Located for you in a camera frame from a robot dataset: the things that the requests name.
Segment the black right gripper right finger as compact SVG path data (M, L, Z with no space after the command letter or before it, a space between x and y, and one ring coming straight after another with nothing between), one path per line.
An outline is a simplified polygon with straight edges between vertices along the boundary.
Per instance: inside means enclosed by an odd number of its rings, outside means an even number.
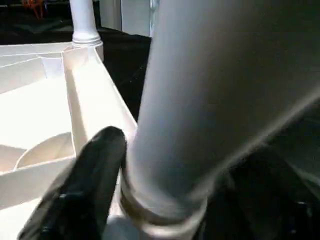
M317 240L320 200L268 147L222 175L198 229L200 240Z

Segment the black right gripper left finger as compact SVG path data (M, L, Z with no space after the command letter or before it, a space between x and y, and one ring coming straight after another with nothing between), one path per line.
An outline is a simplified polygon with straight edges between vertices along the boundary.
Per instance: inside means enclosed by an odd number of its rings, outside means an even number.
M101 129L55 178L18 239L102 239L126 151L121 129Z

